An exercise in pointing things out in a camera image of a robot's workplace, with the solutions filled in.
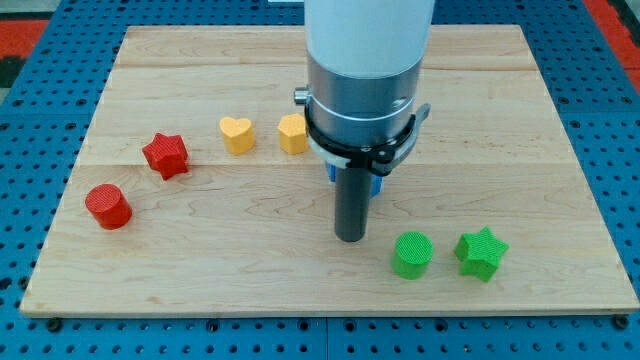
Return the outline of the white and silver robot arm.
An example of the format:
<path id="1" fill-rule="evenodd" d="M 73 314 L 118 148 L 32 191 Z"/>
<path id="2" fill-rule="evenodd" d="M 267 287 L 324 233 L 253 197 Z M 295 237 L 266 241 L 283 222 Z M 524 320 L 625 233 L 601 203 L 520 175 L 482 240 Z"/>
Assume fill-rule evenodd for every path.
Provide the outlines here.
<path id="1" fill-rule="evenodd" d="M 410 122 L 434 0 L 306 0 L 306 115 L 318 144 L 381 145 Z"/>

